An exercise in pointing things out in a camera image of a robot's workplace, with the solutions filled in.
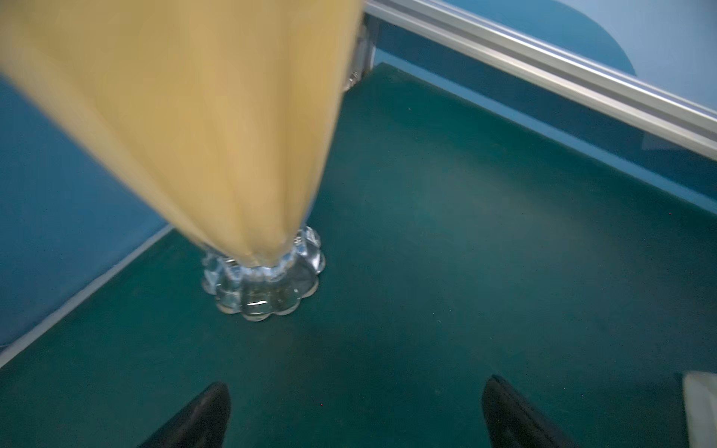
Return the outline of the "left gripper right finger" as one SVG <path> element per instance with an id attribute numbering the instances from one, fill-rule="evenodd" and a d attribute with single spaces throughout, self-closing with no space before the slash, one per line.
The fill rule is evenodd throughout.
<path id="1" fill-rule="evenodd" d="M 501 376 L 487 379 L 482 409 L 492 447 L 578 447 Z"/>

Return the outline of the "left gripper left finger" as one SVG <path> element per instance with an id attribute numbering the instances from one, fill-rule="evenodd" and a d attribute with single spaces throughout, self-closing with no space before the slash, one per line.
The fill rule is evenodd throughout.
<path id="1" fill-rule="evenodd" d="M 151 434 L 140 447 L 220 448 L 224 444 L 231 406 L 227 385 L 214 382 Z"/>

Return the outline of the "white canvas bag yellow handles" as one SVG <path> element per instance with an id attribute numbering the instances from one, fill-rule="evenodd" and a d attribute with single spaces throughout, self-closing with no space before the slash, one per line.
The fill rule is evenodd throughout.
<path id="1" fill-rule="evenodd" d="M 683 375 L 683 399 L 690 448 L 716 448 L 716 374 Z"/>

